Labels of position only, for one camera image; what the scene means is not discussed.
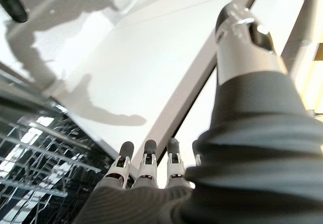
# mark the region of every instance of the black rubber finger tip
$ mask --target black rubber finger tip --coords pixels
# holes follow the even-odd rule
[[[167,144],[168,154],[176,154],[180,152],[179,142],[175,138],[171,138]]]
[[[148,140],[145,143],[145,150],[144,150],[144,154],[148,153],[148,154],[155,154],[156,153],[156,148],[157,148],[157,144],[154,140]]]
[[[121,146],[119,155],[122,157],[128,156],[131,160],[134,148],[135,147],[132,142],[130,142],[130,141],[124,142]]]

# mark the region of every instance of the white surface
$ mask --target white surface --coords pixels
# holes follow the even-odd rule
[[[0,7],[0,62],[45,90],[85,62],[137,0],[21,1],[23,24]]]
[[[303,2],[304,0],[256,0],[252,7],[257,18],[269,26],[275,49],[279,54],[284,49]],[[195,165],[192,142],[209,128],[215,92],[216,75],[213,73],[175,136],[180,142],[181,157],[185,166]],[[158,166],[157,181],[160,188],[166,183],[166,162],[167,158],[164,157]]]
[[[56,98],[115,151],[133,141],[132,162],[139,166],[144,141],[165,141],[179,123],[176,117],[211,64],[214,25],[230,1],[140,0],[55,92]],[[157,148],[157,156],[162,150]]]

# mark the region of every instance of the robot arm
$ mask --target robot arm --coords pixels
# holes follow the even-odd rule
[[[323,125],[306,113],[268,30],[229,4],[216,31],[218,86],[210,130],[188,168],[188,223],[323,223]]]

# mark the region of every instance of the wire rack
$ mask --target wire rack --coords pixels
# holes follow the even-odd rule
[[[0,224],[71,223],[112,158],[64,115],[0,128]]]

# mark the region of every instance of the dishwasher rack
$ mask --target dishwasher rack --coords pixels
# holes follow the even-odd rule
[[[55,109],[43,110],[48,102],[55,101],[40,95],[26,97],[26,86],[17,82],[18,91],[12,90],[11,83],[4,92],[3,85],[0,224],[71,223],[113,159],[64,112],[57,110],[58,104],[49,104]]]

